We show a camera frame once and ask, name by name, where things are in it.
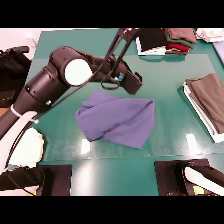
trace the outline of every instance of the table surface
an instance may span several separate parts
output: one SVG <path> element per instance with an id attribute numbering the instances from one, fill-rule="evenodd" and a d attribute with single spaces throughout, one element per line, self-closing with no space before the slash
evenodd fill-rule
<path id="1" fill-rule="evenodd" d="M 49 54 L 60 46 L 71 46 L 104 56 L 117 29 L 42 32 L 30 68 L 29 81 L 48 62 Z M 122 45 L 116 50 L 119 54 Z M 142 149 L 124 147 L 98 140 L 82 154 L 84 134 L 75 113 L 95 89 L 90 83 L 61 105 L 40 118 L 34 127 L 44 134 L 46 144 L 42 164 L 73 164 L 71 195 L 158 195 L 154 161 L 208 158 L 211 165 L 224 171 L 224 143 L 215 144 L 183 94 L 186 78 L 217 72 L 224 81 L 224 70 L 212 44 L 199 40 L 187 56 L 138 57 L 135 42 L 124 60 L 132 71 L 143 77 L 136 95 L 123 89 L 110 94 L 155 100 L 155 128 Z M 189 134 L 194 136 L 192 142 Z"/>

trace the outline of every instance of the white floor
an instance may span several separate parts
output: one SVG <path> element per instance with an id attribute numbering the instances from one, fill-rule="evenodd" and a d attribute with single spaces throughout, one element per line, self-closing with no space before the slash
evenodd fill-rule
<path id="1" fill-rule="evenodd" d="M 0 28 L 0 50 L 5 51 L 11 47 L 29 46 L 30 52 L 26 54 L 32 59 L 36 44 L 42 31 L 52 32 L 54 30 L 72 30 L 77 28 Z"/>

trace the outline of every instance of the black cloth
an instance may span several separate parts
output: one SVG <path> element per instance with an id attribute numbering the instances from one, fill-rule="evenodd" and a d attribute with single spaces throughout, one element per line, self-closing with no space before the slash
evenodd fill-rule
<path id="1" fill-rule="evenodd" d="M 161 28 L 142 28 L 138 36 L 142 51 L 168 45 Z"/>

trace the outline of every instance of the white circular joint cap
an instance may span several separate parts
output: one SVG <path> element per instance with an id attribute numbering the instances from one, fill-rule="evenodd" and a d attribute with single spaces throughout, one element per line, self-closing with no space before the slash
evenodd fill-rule
<path id="1" fill-rule="evenodd" d="M 74 59 L 65 68 L 65 79 L 72 86 L 83 84 L 92 75 L 92 70 L 83 59 Z"/>

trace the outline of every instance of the folded brown cloth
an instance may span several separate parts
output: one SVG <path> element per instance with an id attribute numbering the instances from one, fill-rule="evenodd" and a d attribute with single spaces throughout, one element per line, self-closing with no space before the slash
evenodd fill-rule
<path id="1" fill-rule="evenodd" d="M 187 79 L 190 97 L 205 112 L 219 134 L 224 133 L 224 85 L 215 73 Z"/>
<path id="2" fill-rule="evenodd" d="M 172 39 L 183 39 L 196 43 L 196 38 L 192 28 L 168 28 Z"/>

